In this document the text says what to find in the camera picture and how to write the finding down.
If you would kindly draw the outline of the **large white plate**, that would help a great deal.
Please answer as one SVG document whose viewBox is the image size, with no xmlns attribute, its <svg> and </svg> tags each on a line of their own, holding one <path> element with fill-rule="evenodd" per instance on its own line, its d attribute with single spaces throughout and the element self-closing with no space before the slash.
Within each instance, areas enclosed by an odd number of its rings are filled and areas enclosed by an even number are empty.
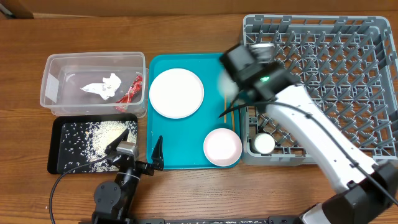
<svg viewBox="0 0 398 224">
<path fill-rule="evenodd" d="M 158 114 L 170 119 L 192 115 L 201 106 L 204 86 L 195 73 L 172 68 L 157 75 L 149 88 L 149 99 Z"/>
</svg>

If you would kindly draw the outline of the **white cup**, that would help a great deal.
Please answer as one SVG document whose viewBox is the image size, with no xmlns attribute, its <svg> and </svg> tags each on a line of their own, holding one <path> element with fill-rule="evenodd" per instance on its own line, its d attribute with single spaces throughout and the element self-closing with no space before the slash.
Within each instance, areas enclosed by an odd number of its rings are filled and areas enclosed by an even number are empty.
<svg viewBox="0 0 398 224">
<path fill-rule="evenodd" d="M 251 141 L 251 149 L 259 154 L 270 154 L 274 148 L 275 140 L 268 133 L 259 133 Z"/>
</svg>

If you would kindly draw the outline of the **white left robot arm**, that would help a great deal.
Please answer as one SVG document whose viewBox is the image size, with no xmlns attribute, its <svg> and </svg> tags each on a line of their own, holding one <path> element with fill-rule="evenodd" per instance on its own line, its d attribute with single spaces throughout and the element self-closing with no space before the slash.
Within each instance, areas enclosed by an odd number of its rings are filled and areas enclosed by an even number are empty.
<svg viewBox="0 0 398 224">
<path fill-rule="evenodd" d="M 152 162 L 139 161 L 137 145 L 127 140 L 129 131 L 125 130 L 105 149 L 109 165 L 118 168 L 116 178 L 97 186 L 94 192 L 95 210 L 92 224 L 100 223 L 137 223 L 129 216 L 141 175 L 153 176 L 154 172 L 164 169 L 162 150 L 163 137 L 160 136 L 152 152 Z"/>
</svg>

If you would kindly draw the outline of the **grey bowl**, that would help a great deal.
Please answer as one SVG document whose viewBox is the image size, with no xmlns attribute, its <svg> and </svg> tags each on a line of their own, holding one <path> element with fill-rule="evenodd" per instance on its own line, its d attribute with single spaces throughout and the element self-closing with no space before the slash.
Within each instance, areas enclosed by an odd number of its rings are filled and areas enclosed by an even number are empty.
<svg viewBox="0 0 398 224">
<path fill-rule="evenodd" d="M 225 97 L 227 100 L 233 100 L 239 92 L 236 82 L 232 80 L 226 70 L 222 70 L 219 74 L 218 91 L 220 95 Z"/>
</svg>

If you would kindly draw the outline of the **small white plate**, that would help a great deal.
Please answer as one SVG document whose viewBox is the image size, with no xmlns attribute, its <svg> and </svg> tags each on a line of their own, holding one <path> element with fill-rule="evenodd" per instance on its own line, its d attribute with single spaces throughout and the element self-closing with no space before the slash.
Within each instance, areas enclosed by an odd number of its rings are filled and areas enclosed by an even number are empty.
<svg viewBox="0 0 398 224">
<path fill-rule="evenodd" d="M 214 129 L 203 142 L 205 157 L 218 167 L 228 167 L 237 163 L 242 151 L 240 137 L 226 128 Z"/>
</svg>

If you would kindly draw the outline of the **red wrapper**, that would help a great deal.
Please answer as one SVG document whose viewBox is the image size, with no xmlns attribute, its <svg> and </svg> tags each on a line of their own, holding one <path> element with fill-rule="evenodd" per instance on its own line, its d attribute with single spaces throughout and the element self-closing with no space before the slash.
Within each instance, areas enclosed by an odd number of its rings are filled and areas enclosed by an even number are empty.
<svg viewBox="0 0 398 224">
<path fill-rule="evenodd" d="M 116 103 L 131 103 L 133 99 L 143 91 L 143 77 L 141 73 L 137 74 L 137 77 L 129 87 L 127 93 Z"/>
</svg>

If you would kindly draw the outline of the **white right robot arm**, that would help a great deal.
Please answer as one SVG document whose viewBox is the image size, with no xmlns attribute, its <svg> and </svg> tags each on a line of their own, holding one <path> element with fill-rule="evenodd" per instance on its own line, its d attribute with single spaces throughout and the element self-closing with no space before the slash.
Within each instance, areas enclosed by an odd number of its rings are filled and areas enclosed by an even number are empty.
<svg viewBox="0 0 398 224">
<path fill-rule="evenodd" d="M 303 212 L 299 223 L 369 223 L 397 204 L 397 169 L 379 165 L 350 142 L 297 76 L 277 62 L 254 65 L 250 75 L 250 102 L 292 133 L 336 193 Z"/>
</svg>

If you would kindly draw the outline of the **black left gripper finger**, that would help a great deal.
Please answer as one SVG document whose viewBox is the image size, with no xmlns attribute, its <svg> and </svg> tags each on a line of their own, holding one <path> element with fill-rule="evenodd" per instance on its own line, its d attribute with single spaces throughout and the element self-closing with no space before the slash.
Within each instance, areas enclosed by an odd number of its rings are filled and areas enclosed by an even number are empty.
<svg viewBox="0 0 398 224">
<path fill-rule="evenodd" d="M 151 155 L 152 166 L 155 170 L 164 169 L 164 157 L 163 157 L 162 146 L 163 146 L 163 137 L 159 136 Z"/>
<path fill-rule="evenodd" d="M 111 152 L 116 152 L 117 147 L 122 141 L 127 141 L 129 135 L 129 130 L 125 129 L 114 141 L 108 144 L 104 153 L 110 154 Z"/>
</svg>

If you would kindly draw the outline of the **white napkin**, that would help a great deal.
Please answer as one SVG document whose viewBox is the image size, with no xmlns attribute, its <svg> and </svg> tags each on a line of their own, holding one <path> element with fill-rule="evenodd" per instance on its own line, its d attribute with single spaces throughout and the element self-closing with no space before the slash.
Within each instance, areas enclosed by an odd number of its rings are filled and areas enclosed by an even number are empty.
<svg viewBox="0 0 398 224">
<path fill-rule="evenodd" d="M 116 76 L 115 73 L 111 73 L 109 78 L 103 78 L 102 83 L 90 83 L 81 88 L 81 90 L 94 93 L 102 97 L 104 100 L 108 100 L 113 97 L 121 86 L 121 79 Z"/>
</svg>

